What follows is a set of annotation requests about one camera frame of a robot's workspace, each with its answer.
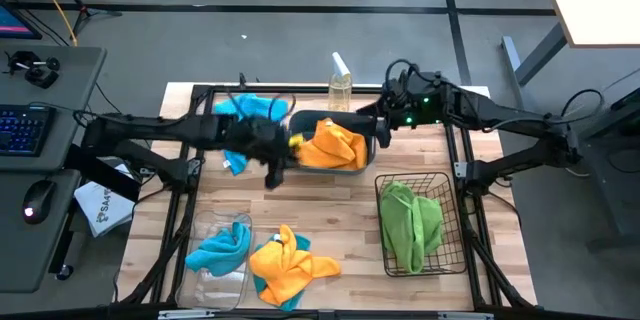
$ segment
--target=blue towel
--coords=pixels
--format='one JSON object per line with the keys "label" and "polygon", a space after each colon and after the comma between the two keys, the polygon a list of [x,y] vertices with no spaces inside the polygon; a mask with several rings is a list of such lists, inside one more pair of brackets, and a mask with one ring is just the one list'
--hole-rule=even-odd
{"label": "blue towel", "polygon": [[[259,98],[256,94],[243,94],[235,96],[234,99],[238,104],[238,107],[247,116],[260,115],[267,117],[269,115],[269,106],[273,99]],[[289,104],[285,100],[277,99],[271,109],[271,120],[281,121],[284,115],[287,113]],[[238,115],[242,119],[242,115],[233,104],[231,99],[216,104],[215,113],[218,114],[233,114]],[[231,172],[233,175],[238,175],[244,171],[247,167],[247,158],[242,154],[234,153],[231,151],[224,151],[224,157],[231,164]]]}
{"label": "blue towel", "polygon": [[[309,249],[311,248],[311,241],[304,236],[296,235],[296,241],[297,241],[296,250],[309,251]],[[263,246],[264,245],[256,246],[256,251],[260,250],[260,248]],[[264,281],[263,278],[255,275],[253,275],[253,283],[256,285],[256,291],[258,292],[258,294],[260,294],[262,290],[264,290],[264,288],[267,287],[267,282]],[[283,302],[282,305],[279,307],[279,309],[284,311],[295,310],[295,308],[298,307],[298,303],[300,302],[300,298],[302,297],[303,293],[304,293],[304,290],[297,293],[291,299]]]}
{"label": "blue towel", "polygon": [[234,222],[231,231],[223,228],[218,235],[205,239],[198,250],[187,255],[185,264],[194,272],[204,267],[213,276],[228,274],[245,261],[250,242],[247,225]]}

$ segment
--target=yellow towel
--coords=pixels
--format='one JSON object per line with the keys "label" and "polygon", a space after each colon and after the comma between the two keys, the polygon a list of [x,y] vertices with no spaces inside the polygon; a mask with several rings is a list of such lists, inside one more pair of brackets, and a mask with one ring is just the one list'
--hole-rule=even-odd
{"label": "yellow towel", "polygon": [[251,271],[267,282],[259,294],[262,301],[280,306],[311,280],[340,274],[340,265],[335,260],[314,257],[296,247],[293,231],[287,225],[280,225],[280,239],[269,241],[249,258]]}
{"label": "yellow towel", "polygon": [[358,170],[367,165],[364,136],[326,118],[316,123],[313,139],[298,146],[300,164],[310,167]]}

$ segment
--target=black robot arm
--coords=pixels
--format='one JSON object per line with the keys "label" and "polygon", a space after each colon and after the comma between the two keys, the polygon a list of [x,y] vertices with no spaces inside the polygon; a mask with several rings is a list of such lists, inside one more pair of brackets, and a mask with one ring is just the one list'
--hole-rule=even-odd
{"label": "black robot arm", "polygon": [[229,150],[268,165],[265,187],[283,181],[286,164],[295,162],[286,128],[264,117],[204,114],[179,119],[105,114],[90,122],[82,149],[93,156],[116,156],[134,167],[156,169],[163,183],[188,186],[189,166],[180,159],[166,159],[130,139],[181,141],[202,150]]}
{"label": "black robot arm", "polygon": [[384,118],[386,133],[377,134],[381,147],[389,145],[390,130],[437,123],[485,132],[500,129],[538,139],[533,147],[501,159],[456,164],[456,176],[475,195],[486,195],[497,178],[541,165],[567,167],[581,158],[575,134],[561,117],[497,105],[448,82],[439,72],[421,73],[415,65],[398,79],[387,79],[380,98],[357,113]]}

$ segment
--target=plastic bottle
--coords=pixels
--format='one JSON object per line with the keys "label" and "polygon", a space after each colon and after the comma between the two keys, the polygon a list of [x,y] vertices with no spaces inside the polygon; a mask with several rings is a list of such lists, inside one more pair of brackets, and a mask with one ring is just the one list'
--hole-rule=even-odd
{"label": "plastic bottle", "polygon": [[340,54],[334,52],[331,57],[333,58],[333,75],[329,80],[329,111],[349,111],[351,72],[342,61]]}

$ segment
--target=monitor screen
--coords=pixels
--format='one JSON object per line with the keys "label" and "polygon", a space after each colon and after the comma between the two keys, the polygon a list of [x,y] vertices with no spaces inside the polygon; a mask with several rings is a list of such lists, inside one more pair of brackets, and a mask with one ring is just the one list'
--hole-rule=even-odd
{"label": "monitor screen", "polygon": [[41,39],[42,35],[22,15],[0,3],[0,38]]}

